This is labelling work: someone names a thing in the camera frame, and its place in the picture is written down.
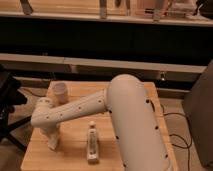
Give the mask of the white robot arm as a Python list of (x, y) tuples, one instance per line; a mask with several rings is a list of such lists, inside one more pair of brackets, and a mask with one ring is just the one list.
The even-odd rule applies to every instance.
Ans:
[(151, 100), (133, 75), (118, 75), (106, 88), (58, 107), (41, 98), (31, 124), (51, 132), (61, 122), (104, 112), (110, 114), (125, 171), (173, 171)]

